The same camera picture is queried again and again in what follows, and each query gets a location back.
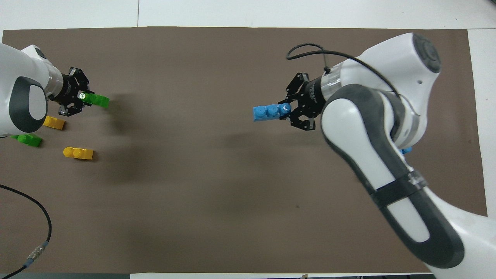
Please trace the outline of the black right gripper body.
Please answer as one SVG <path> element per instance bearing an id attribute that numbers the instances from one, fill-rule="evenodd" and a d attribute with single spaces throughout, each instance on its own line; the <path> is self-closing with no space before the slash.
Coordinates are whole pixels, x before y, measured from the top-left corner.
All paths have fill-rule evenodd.
<path id="1" fill-rule="evenodd" d="M 316 117 L 321 114 L 326 101 L 321 90 L 321 77 L 304 84 L 304 115 Z"/>

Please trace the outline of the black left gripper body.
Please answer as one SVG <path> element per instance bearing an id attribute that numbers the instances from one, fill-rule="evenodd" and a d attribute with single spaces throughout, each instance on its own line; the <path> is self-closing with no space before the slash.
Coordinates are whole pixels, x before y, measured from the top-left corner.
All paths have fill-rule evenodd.
<path id="1" fill-rule="evenodd" d="M 59 104 L 63 106 L 81 106 L 82 102 L 78 99 L 80 90 L 80 74 L 62 75 L 63 86 L 59 94 Z"/>

